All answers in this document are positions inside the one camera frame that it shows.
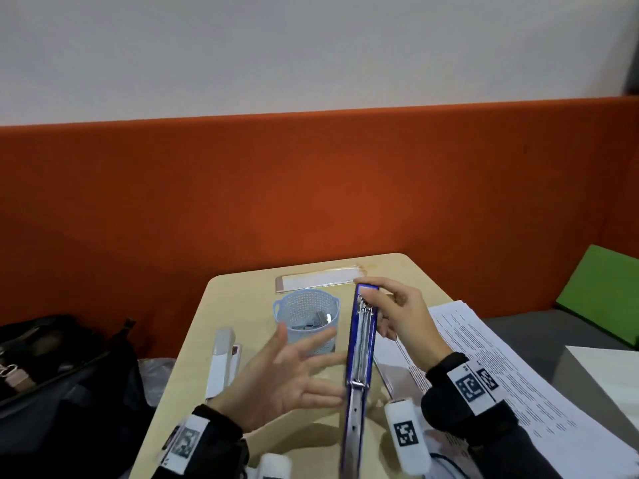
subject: blue plastic basket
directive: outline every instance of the blue plastic basket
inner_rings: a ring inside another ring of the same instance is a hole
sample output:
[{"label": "blue plastic basket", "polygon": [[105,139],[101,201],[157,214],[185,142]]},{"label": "blue plastic basket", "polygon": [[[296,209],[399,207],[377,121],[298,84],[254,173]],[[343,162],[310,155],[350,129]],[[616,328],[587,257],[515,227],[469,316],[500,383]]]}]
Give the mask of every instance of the blue plastic basket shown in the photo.
[{"label": "blue plastic basket", "polygon": [[[311,330],[293,330],[293,326],[308,326],[317,321],[317,313],[331,315],[331,322]],[[295,343],[318,331],[336,328],[339,319],[339,299],[319,289],[301,289],[291,292],[273,303],[273,316],[283,321],[288,329],[288,342]],[[312,354],[330,353],[335,350],[335,338],[317,348]]]}]

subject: basket handle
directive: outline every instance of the basket handle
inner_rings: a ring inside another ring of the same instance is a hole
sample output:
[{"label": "basket handle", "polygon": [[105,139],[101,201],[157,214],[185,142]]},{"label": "basket handle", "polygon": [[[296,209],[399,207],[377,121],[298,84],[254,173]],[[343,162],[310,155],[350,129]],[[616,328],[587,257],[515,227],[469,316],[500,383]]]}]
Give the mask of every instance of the basket handle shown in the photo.
[{"label": "basket handle", "polygon": [[282,299],[275,301],[273,303],[273,317],[277,319],[277,312],[279,311],[280,305],[282,304]]}]

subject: hand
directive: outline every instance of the hand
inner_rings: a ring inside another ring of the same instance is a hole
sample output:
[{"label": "hand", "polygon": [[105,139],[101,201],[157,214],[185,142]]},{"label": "hand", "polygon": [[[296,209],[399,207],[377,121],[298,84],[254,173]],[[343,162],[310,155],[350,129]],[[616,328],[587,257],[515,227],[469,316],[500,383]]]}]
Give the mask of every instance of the hand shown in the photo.
[{"label": "hand", "polygon": [[346,388],[313,378],[327,367],[346,362],[346,353],[308,356],[335,336],[329,328],[287,345],[286,325],[278,323],[275,334],[224,391],[207,404],[233,420],[246,432],[266,425],[299,408],[338,408]]},{"label": "hand", "polygon": [[383,314],[378,321],[379,334],[390,339],[399,337],[421,370],[427,372],[452,353],[437,331],[419,289],[386,277],[361,277],[355,282],[377,285],[394,294],[395,300],[376,289],[360,290],[364,300]]}]

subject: green cushion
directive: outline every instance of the green cushion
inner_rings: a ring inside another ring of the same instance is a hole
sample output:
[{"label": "green cushion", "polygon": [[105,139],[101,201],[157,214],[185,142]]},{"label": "green cushion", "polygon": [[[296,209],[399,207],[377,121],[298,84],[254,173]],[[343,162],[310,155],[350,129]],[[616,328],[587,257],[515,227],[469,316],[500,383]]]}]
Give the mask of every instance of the green cushion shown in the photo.
[{"label": "green cushion", "polygon": [[557,303],[637,345],[639,259],[591,245]]}]

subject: cable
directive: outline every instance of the cable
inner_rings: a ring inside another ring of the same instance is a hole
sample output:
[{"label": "cable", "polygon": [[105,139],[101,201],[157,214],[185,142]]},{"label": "cable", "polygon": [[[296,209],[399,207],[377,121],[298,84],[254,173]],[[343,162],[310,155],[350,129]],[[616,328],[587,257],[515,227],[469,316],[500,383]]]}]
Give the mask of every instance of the cable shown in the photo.
[{"label": "cable", "polygon": [[457,472],[459,472],[459,474],[461,474],[461,476],[464,479],[470,479],[470,477],[468,477],[468,474],[466,474],[464,471],[461,470],[461,467],[459,467],[457,464],[455,464],[455,462],[450,459],[449,457],[446,457],[445,455],[442,454],[438,454],[436,452],[430,452],[431,457],[433,459],[442,459],[445,460],[446,462],[448,462],[450,465],[452,465],[453,467],[455,467],[455,469],[457,469]]}]

